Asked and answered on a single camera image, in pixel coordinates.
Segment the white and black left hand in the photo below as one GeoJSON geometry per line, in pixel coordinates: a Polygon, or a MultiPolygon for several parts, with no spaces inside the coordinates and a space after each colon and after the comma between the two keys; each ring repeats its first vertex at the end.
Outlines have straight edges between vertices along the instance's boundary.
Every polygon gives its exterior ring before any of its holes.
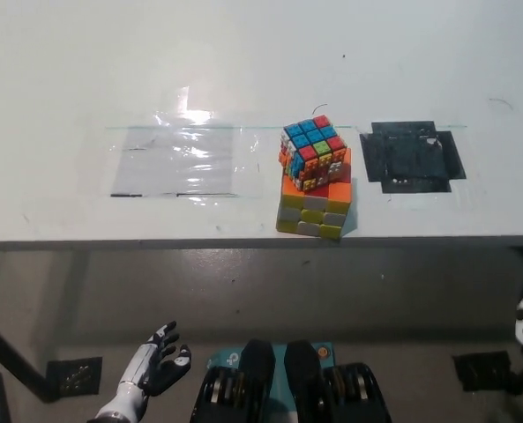
{"type": "Polygon", "coordinates": [[[164,324],[139,346],[124,370],[120,383],[129,383],[146,396],[157,397],[191,369],[191,349],[176,346],[176,321],[164,324]]]}

